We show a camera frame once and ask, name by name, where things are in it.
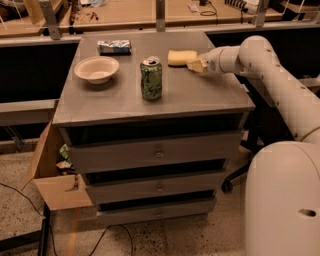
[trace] ceramic bowl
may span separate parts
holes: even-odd
[[[110,80],[119,69],[119,62],[105,56],[95,56],[79,62],[74,68],[75,74],[92,84],[103,84]]]

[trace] sponge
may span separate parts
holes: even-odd
[[[187,61],[197,58],[196,51],[172,51],[168,53],[169,66],[185,66]]]

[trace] cabinet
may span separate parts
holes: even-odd
[[[73,67],[98,55],[98,40],[128,39],[130,56],[104,85],[76,78]],[[237,151],[254,104],[232,74],[196,74],[167,65],[169,49],[205,53],[203,32],[84,36],[63,89],[53,125],[69,148],[97,218],[116,225],[214,209],[228,159]],[[160,57],[163,93],[146,101],[140,62]]]

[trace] floor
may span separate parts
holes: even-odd
[[[32,150],[31,146],[26,152],[11,153],[0,145],[1,183],[20,189]],[[228,163],[226,175],[246,163],[247,157],[248,152],[239,148],[238,154]],[[51,214],[54,246],[49,235],[47,255],[244,255],[245,181],[245,176],[234,181],[232,193],[224,194],[219,189],[217,204],[209,214],[114,226],[104,233],[99,243],[106,227],[96,221],[95,207],[54,211]],[[43,200],[32,182],[22,193],[42,212]],[[0,185],[0,195],[0,240],[40,228],[42,217],[26,198],[3,185]],[[35,243],[0,252],[0,255],[37,255],[37,249]]]

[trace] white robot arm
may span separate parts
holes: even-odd
[[[209,72],[261,79],[296,140],[271,144],[251,162],[245,197],[246,256],[319,256],[319,98],[281,66],[263,37],[215,48],[201,58]]]

